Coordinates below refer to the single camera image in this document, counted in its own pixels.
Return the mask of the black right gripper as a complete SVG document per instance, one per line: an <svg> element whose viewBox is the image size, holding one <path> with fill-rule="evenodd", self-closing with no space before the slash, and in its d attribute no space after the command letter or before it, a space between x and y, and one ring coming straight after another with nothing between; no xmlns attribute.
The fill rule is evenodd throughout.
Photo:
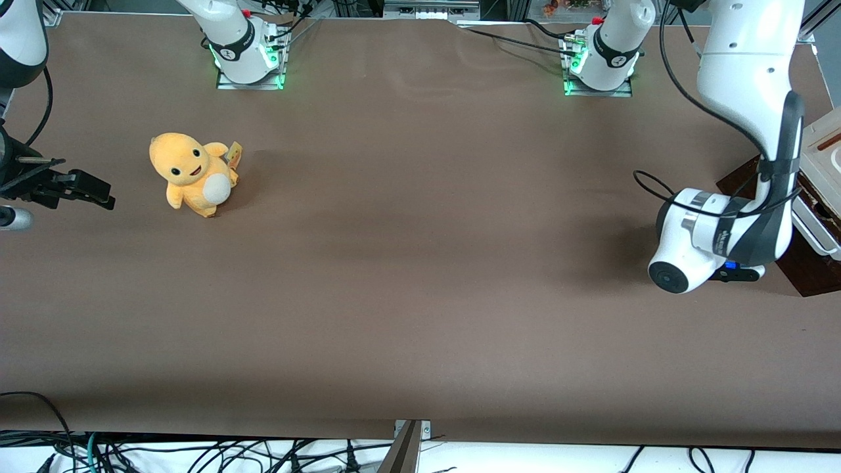
<svg viewBox="0 0 841 473"><path fill-rule="evenodd" d="M23 200L56 210L60 200L82 201L111 212L116 198L111 185L80 169L68 173L52 171L65 164L63 158L46 158L42 153L10 137L1 128L1 195L3 200ZM61 189L52 188L53 179Z"/></svg>

